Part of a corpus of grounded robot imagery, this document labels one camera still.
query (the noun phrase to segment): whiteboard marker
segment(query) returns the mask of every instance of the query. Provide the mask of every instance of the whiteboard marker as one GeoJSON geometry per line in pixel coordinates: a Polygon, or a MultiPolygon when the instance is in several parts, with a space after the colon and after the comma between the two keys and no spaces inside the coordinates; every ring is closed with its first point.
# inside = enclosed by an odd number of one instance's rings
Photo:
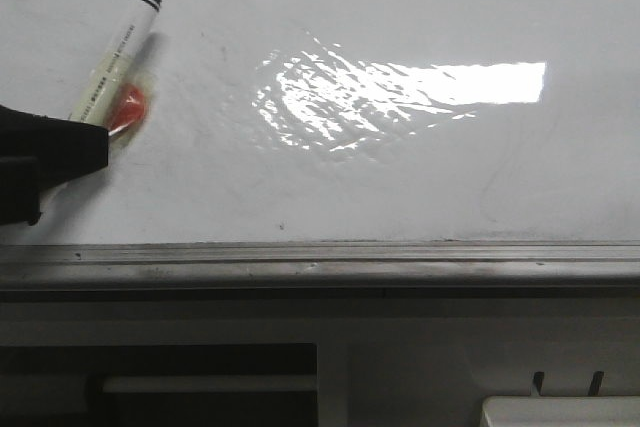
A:
{"type": "Polygon", "coordinates": [[[105,55],[92,72],[89,85],[70,120],[104,126],[136,54],[142,48],[162,0],[130,0],[105,55]]]}

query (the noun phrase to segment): whiteboard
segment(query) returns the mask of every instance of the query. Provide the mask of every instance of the whiteboard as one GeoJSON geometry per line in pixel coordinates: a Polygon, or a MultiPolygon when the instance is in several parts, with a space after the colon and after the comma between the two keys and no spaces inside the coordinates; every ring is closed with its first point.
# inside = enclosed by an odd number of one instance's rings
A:
{"type": "MultiPolygon", "coordinates": [[[[126,0],[0,0],[66,118],[126,0]]],[[[638,0],[164,0],[133,142],[0,243],[640,238],[638,0]]]]}

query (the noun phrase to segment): white surface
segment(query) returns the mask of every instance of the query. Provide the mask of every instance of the white surface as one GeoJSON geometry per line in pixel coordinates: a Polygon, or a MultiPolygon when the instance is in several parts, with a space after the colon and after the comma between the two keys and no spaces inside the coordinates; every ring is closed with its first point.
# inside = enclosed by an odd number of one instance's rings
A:
{"type": "MultiPolygon", "coordinates": [[[[125,4],[0,0],[0,103],[66,117],[125,4]]],[[[147,124],[0,242],[638,239],[638,12],[164,0],[147,124]]]]}
{"type": "Polygon", "coordinates": [[[637,427],[640,397],[493,397],[481,427],[637,427]]]}

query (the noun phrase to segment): marker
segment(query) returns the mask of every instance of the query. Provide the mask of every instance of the marker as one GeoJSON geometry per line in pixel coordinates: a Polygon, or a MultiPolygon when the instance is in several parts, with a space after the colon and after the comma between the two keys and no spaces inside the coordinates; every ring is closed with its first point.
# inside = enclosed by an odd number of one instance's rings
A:
{"type": "Polygon", "coordinates": [[[111,38],[105,55],[92,72],[89,85],[70,120],[105,126],[116,95],[144,44],[162,0],[130,0],[127,12],[111,38]]]}

